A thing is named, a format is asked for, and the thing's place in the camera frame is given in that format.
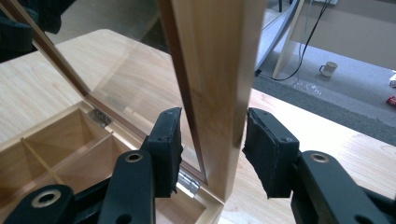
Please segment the wooden tabletop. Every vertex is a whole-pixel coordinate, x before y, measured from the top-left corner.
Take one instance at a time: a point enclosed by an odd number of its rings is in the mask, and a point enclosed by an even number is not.
[[[122,57],[128,56],[129,48],[136,45],[139,44],[129,38],[101,30],[58,47],[94,89],[101,78],[117,71]],[[101,53],[106,49],[114,50]],[[0,144],[81,100],[39,52],[0,64],[0,74]],[[252,90],[250,106],[275,115],[300,140],[301,151],[318,150],[334,156],[358,184],[394,198],[396,147],[259,91]],[[293,222],[290,200],[267,200],[260,180],[241,153],[233,194],[225,204],[220,223]]]

